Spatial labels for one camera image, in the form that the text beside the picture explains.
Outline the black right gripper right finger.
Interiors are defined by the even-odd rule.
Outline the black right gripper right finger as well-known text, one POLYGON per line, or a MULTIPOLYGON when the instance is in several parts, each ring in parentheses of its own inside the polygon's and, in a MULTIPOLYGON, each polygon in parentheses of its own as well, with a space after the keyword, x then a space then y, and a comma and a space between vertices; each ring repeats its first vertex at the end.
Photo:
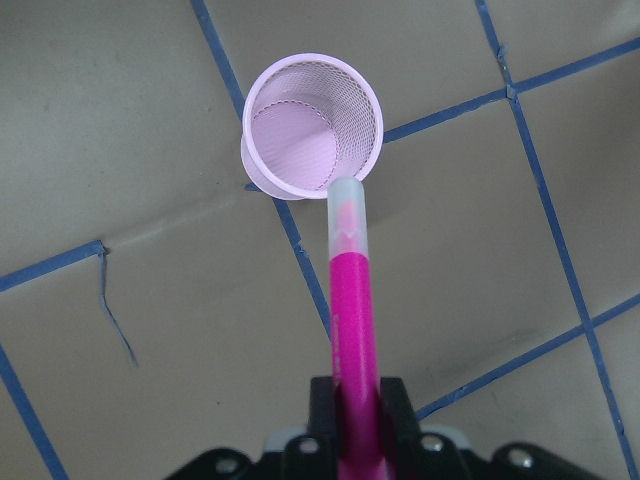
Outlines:
POLYGON ((469 479, 470 471, 451 438, 423 431, 399 377, 380 381, 382 445, 394 479, 469 479))

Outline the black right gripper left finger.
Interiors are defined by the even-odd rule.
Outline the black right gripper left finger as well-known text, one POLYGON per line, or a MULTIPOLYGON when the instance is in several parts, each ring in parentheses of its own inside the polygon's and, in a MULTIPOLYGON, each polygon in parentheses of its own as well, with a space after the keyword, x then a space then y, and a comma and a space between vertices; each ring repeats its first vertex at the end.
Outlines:
POLYGON ((333 379, 310 381, 306 429, 286 443, 282 460, 283 479, 338 479, 340 448, 333 379))

